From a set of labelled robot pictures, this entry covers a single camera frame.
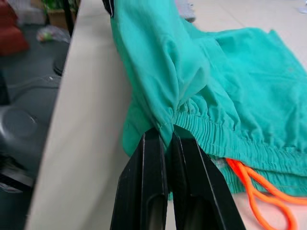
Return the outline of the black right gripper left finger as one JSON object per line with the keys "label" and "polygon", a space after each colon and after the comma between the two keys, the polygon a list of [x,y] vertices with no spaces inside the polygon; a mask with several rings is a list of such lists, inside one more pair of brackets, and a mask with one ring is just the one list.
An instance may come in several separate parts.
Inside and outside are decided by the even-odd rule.
{"label": "black right gripper left finger", "polygon": [[152,128],[142,135],[119,177],[110,228],[163,230],[167,203],[164,146]]}

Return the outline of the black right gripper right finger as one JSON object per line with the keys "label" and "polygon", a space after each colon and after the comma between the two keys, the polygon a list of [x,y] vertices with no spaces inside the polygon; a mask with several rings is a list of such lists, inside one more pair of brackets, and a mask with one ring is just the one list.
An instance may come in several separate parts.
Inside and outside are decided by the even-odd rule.
{"label": "black right gripper right finger", "polygon": [[187,130],[171,141],[173,203],[178,230],[244,230],[220,170]]}

